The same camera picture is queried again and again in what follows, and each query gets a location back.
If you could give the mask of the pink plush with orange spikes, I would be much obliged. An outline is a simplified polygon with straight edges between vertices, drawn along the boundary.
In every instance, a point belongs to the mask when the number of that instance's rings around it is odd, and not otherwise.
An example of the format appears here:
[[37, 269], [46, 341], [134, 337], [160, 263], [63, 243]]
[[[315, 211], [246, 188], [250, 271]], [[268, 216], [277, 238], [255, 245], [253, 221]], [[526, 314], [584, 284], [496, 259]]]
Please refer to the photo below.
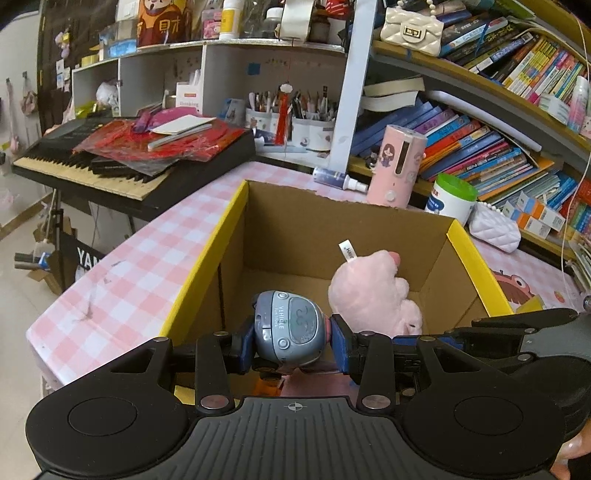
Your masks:
[[288, 375], [266, 374], [256, 381], [253, 396], [259, 397], [336, 397], [346, 396], [356, 403], [360, 387], [348, 375], [321, 361], [308, 370], [295, 369]]

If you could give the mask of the grey blue toy car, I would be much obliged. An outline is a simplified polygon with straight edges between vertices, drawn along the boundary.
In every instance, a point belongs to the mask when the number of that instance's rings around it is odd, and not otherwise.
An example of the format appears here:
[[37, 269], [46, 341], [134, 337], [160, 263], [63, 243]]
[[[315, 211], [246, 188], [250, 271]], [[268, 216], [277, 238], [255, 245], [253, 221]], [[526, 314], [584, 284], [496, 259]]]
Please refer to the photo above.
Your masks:
[[274, 371], [290, 374], [321, 359], [329, 341], [325, 314], [310, 299], [267, 290], [253, 303], [256, 353]]

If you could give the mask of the pink pig plush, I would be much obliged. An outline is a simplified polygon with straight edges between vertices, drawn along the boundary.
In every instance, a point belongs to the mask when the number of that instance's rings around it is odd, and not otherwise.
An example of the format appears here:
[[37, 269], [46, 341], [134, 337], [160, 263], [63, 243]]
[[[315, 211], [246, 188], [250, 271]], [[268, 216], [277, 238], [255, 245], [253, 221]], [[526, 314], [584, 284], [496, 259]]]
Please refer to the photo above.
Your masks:
[[422, 312], [409, 297], [408, 281], [398, 275], [401, 256], [387, 250], [359, 256], [349, 240], [339, 248], [345, 262], [329, 284], [332, 313], [355, 333], [372, 331], [390, 338], [422, 334]]

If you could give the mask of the pink checkered table mat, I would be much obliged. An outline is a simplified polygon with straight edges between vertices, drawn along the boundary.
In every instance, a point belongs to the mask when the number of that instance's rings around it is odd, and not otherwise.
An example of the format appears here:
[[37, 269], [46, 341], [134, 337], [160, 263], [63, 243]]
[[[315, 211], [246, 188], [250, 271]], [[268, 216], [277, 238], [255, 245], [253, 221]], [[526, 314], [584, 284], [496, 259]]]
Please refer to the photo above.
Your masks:
[[[139, 229], [33, 323], [26, 337], [51, 388], [59, 389], [147, 340], [164, 336], [162, 328], [195, 257], [243, 182], [367, 204], [361, 194], [324, 187], [293, 170], [259, 162], [233, 169]], [[578, 289], [560, 270], [523, 251], [505, 254], [468, 236], [497, 283], [516, 276], [548, 308], [581, 308]]]

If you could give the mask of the yellow cardboard box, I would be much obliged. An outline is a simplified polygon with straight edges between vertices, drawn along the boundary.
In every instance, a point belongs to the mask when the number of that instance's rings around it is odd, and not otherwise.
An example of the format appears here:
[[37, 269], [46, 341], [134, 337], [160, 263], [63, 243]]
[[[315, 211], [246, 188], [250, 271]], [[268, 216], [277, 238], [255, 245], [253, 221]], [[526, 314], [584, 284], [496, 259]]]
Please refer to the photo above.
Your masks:
[[338, 202], [310, 191], [243, 182], [195, 257], [162, 333], [174, 344], [238, 327], [250, 299], [286, 290], [329, 311], [329, 283], [349, 240], [359, 255], [399, 253], [401, 277], [422, 311], [424, 331], [442, 333], [512, 312], [464, 228], [447, 217]]

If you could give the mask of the white quilted purse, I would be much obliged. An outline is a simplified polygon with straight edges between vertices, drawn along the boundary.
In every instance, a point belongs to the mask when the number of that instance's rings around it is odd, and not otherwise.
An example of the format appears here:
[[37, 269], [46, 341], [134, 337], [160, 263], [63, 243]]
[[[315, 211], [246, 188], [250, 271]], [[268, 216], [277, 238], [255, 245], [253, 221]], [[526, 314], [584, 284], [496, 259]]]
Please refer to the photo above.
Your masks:
[[521, 242], [521, 232], [514, 220], [506, 217], [498, 208], [477, 202], [468, 221], [471, 236], [501, 250], [506, 254], [516, 251]]

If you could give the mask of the orange white carton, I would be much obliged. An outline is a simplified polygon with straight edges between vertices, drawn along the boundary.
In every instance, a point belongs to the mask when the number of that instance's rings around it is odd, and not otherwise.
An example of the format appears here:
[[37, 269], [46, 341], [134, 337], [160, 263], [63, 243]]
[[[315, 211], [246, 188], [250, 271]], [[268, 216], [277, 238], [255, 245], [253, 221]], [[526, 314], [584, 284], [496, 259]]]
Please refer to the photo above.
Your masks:
[[502, 207], [502, 213], [509, 219], [515, 221], [518, 227], [531, 235], [541, 239], [546, 239], [550, 233], [550, 227], [531, 215], [520, 211], [510, 202], [506, 202]]
[[520, 193], [516, 206], [521, 212], [530, 215], [554, 231], [561, 231], [565, 225], [565, 218], [559, 212], [524, 192]]

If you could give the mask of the orange white carton upper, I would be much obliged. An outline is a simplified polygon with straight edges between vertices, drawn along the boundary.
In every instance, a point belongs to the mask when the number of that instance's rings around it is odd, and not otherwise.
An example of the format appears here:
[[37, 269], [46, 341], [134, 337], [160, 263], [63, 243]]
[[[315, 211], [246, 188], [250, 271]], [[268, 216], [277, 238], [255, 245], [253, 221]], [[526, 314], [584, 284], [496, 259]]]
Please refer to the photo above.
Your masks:
[[524, 192], [520, 193], [516, 206], [521, 212], [530, 215], [554, 231], [561, 231], [565, 225], [565, 218], [559, 212]]

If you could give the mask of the white jar green lid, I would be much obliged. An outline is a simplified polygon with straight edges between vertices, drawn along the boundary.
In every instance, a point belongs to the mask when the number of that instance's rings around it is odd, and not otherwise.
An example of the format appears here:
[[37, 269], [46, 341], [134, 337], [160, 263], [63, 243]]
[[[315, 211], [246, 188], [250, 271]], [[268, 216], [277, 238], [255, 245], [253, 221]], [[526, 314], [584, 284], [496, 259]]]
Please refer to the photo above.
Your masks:
[[478, 198], [477, 189], [457, 176], [441, 173], [437, 176], [425, 211], [456, 219], [465, 226]]

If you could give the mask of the spray bottle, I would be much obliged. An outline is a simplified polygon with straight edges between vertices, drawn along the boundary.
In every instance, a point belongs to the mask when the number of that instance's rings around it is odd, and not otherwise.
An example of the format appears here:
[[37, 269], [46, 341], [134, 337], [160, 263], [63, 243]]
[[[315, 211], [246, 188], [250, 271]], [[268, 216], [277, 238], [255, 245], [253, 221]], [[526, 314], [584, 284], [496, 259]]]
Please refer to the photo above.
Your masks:
[[314, 171], [312, 171], [312, 179], [315, 183], [341, 190], [355, 191], [363, 194], [367, 194], [369, 190], [367, 184], [353, 179], [346, 173], [335, 172], [321, 167], [315, 167]]

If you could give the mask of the pink cylinder dispenser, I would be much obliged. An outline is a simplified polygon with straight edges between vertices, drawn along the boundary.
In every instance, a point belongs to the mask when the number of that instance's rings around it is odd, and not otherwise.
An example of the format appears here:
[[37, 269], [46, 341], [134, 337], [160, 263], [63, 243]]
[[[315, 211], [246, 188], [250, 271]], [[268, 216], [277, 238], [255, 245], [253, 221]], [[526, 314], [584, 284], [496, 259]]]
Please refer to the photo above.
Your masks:
[[387, 126], [367, 193], [370, 204], [407, 208], [427, 141], [414, 130]]

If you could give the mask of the white pen cup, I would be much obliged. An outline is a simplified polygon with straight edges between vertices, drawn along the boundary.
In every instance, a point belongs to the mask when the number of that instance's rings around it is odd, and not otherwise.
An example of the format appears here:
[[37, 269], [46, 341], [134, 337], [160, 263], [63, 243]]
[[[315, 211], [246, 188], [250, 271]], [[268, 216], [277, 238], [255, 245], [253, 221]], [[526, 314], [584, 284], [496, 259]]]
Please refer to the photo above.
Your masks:
[[308, 121], [308, 150], [315, 152], [329, 152], [332, 148], [335, 120]]

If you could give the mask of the cream quilted handbag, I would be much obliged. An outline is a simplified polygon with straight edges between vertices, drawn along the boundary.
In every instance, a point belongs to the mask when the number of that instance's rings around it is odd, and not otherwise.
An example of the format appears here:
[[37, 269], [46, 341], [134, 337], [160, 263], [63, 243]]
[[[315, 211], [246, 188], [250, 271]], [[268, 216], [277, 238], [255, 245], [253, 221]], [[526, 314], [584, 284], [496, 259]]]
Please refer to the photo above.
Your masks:
[[399, 1], [394, 7], [388, 7], [380, 33], [381, 40], [438, 57], [441, 53], [444, 23], [437, 19], [434, 2], [428, 0], [427, 5], [428, 15], [405, 10], [403, 1]]

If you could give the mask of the fortune god box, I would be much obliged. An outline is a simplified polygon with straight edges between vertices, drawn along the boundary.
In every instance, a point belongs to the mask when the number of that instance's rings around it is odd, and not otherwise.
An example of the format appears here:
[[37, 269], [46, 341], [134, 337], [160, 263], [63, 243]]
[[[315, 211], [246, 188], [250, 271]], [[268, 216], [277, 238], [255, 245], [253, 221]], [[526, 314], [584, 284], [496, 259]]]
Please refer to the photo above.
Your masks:
[[191, 13], [185, 0], [142, 0], [137, 19], [137, 46], [184, 42], [190, 34]]

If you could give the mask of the white yellow bottle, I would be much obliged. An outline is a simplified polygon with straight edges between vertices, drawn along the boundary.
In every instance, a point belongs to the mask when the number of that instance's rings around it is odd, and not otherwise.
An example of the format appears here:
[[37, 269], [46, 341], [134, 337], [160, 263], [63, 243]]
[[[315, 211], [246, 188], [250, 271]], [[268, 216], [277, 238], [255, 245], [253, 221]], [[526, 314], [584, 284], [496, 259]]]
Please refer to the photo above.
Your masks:
[[221, 31], [219, 39], [238, 39], [242, 22], [243, 0], [224, 0], [221, 11]]

